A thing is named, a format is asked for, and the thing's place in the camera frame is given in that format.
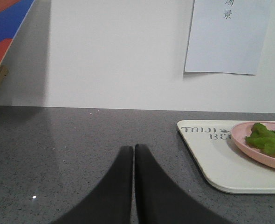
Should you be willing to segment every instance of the speckled quartz countertop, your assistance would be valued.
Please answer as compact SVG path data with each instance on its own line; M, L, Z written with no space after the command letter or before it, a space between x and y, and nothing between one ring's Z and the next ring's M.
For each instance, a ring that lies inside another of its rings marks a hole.
M212 211L236 224L275 224L275 195L227 194L207 183L177 132L185 119L275 121L275 114L0 106L0 224L49 224L97 185L121 146L137 143Z

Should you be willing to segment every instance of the paper sheet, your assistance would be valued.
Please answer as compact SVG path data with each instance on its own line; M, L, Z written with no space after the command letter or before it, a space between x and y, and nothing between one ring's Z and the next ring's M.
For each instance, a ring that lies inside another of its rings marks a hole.
M195 0L185 72L256 75L271 0Z

